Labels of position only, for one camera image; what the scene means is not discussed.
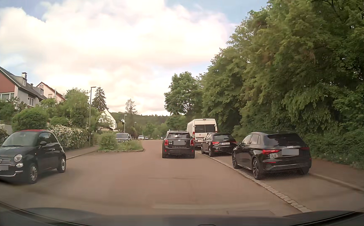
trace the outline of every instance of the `lamp post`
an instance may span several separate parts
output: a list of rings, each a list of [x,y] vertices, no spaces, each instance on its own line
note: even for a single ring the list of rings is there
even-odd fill
[[[90,87],[90,112],[88,114],[88,130],[89,130],[88,144],[90,146],[91,146],[91,94],[93,93],[93,88],[97,88],[97,87],[96,86]]]
[[[124,126],[123,126],[123,132],[124,133],[126,133],[126,116],[127,115],[124,115],[124,121],[125,121],[125,123],[123,124]]]

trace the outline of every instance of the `curb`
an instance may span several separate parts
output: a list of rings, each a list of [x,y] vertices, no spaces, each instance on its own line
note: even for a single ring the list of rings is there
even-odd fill
[[[364,188],[362,188],[360,186],[357,186],[357,185],[354,185],[354,184],[351,184],[351,183],[348,183],[348,182],[345,182],[345,181],[334,179],[332,177],[323,176],[323,175],[320,175],[320,174],[317,174],[317,173],[309,173],[309,175],[311,175],[313,177],[318,177],[318,178],[323,179],[325,181],[330,181],[330,182],[342,185],[344,187],[348,187],[348,188],[352,188],[352,189],[357,190],[357,191],[364,192]]]
[[[251,179],[252,181],[254,181],[255,183],[257,183],[258,185],[264,187],[265,189],[267,189],[269,192],[275,194],[277,197],[279,197],[280,199],[284,200],[286,203],[290,204],[291,206],[295,207],[296,209],[298,209],[299,211],[301,211],[302,213],[306,213],[306,212],[312,212],[312,210],[306,208],[305,206],[303,205],[300,205],[298,202],[296,202],[295,200],[291,199],[290,197],[288,197],[287,195],[284,195],[283,193],[275,190],[273,187],[269,186],[268,184],[260,181],[260,180],[256,180],[254,177],[250,176],[249,173],[245,172],[244,170],[241,170],[241,169],[234,169],[232,166],[224,163],[224,162],[221,162],[220,160],[218,159],[215,159],[213,157],[209,157],[227,167],[230,167],[231,169],[235,170],[236,172],[244,175],[244,177],[248,178],[248,179]]]
[[[107,153],[107,152],[143,152],[144,151],[144,148],[143,149],[140,149],[140,150],[119,150],[119,151],[112,151],[112,150],[98,150],[97,152],[104,152],[104,153]]]

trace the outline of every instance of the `white cloud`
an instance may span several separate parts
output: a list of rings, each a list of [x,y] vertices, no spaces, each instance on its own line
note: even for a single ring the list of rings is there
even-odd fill
[[[110,111],[132,98],[139,113],[164,113],[170,77],[182,72],[175,70],[209,62],[234,28],[221,13],[164,0],[43,4],[43,20],[0,9],[0,55],[59,92],[101,85]]]

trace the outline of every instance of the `car wheel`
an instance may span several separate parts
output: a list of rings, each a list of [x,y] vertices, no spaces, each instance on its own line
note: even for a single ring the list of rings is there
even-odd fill
[[[260,180],[263,178],[263,169],[262,166],[259,164],[258,160],[256,158],[254,158],[252,160],[252,173],[253,173],[253,177],[256,180]]]
[[[26,182],[29,184],[35,184],[38,180],[38,167],[35,163],[31,163],[26,172]]]
[[[64,157],[61,157],[59,160],[59,166],[57,168],[58,172],[62,173],[66,170],[66,159]]]
[[[298,170],[299,174],[305,175],[309,172],[309,167],[302,167]]]
[[[236,162],[235,152],[232,153],[232,167],[234,169],[239,169],[240,168],[240,166],[238,166],[238,163]]]

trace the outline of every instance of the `blurred license plate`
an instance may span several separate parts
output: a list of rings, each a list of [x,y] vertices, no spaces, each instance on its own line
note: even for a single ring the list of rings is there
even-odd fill
[[[9,170],[9,166],[0,166],[0,171]]]
[[[282,149],[283,155],[299,155],[299,149]]]

